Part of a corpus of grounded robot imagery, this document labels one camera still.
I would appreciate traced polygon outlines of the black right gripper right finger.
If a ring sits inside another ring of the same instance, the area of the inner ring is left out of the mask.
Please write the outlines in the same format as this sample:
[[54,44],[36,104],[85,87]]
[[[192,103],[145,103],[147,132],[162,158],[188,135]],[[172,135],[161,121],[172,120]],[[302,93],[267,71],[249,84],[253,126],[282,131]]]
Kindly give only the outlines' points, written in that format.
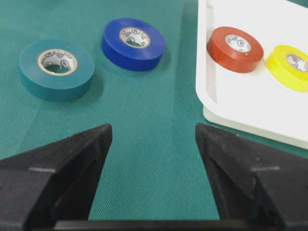
[[198,123],[195,141],[221,219],[278,231],[308,228],[308,161]]

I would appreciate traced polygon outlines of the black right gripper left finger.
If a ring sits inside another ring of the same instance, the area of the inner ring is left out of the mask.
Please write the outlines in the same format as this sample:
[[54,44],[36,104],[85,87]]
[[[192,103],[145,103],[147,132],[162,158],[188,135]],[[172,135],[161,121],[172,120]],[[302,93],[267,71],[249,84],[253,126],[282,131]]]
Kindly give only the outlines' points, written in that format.
[[1,230],[87,219],[111,143],[112,127],[103,124],[1,160]]

